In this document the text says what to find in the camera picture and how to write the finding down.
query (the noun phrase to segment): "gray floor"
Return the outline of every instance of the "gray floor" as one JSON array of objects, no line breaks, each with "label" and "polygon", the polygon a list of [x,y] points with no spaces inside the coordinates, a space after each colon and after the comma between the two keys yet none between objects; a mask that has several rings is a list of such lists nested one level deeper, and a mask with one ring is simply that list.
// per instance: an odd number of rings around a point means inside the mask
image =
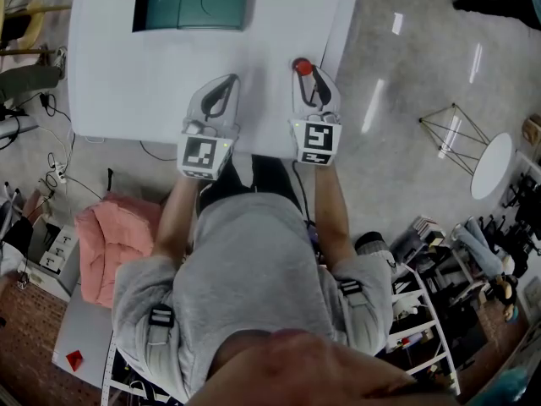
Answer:
[{"label": "gray floor", "polygon": [[[399,35],[392,32],[395,13],[403,15]],[[68,15],[47,17],[43,40],[51,47],[66,44]],[[393,239],[419,214],[451,228],[470,215],[490,213],[506,183],[487,199],[473,200],[468,176],[438,157],[418,118],[456,102],[489,137],[508,131],[519,142],[523,119],[541,109],[540,49],[541,33],[520,21],[458,13],[451,0],[358,0],[338,79],[345,131],[337,166],[352,234],[380,230]],[[476,55],[478,72],[470,83]],[[374,95],[376,86],[379,95]],[[68,110],[66,89],[63,82],[56,92],[63,111]],[[65,118],[49,118],[38,101],[27,111],[68,144]],[[367,115],[372,116],[370,125]],[[148,148],[163,157],[176,155],[174,146]],[[1,178],[30,191],[48,171],[49,151],[62,157],[49,134],[22,135],[0,151]],[[249,179],[244,170],[248,158],[236,157],[235,162]],[[108,167],[131,178],[152,200],[163,197],[174,181],[174,162],[152,159],[137,142],[77,139],[70,176],[103,194]],[[312,170],[303,168],[302,175],[312,200]],[[68,215],[68,206],[75,213],[96,198],[70,183],[68,200],[62,194],[54,200],[60,217]]]}]

